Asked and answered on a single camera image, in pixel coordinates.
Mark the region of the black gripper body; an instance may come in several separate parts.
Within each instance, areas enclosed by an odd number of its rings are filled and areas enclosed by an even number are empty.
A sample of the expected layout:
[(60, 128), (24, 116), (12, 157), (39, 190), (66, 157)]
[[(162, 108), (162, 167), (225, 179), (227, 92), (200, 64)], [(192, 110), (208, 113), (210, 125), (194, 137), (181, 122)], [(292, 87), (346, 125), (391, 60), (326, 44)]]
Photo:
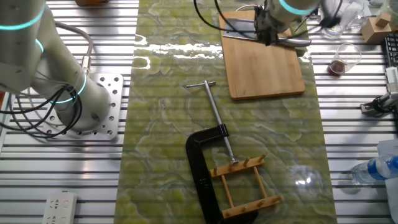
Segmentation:
[(270, 10), (264, 6), (254, 7), (254, 29), (258, 37), (277, 35), (277, 23), (271, 17)]

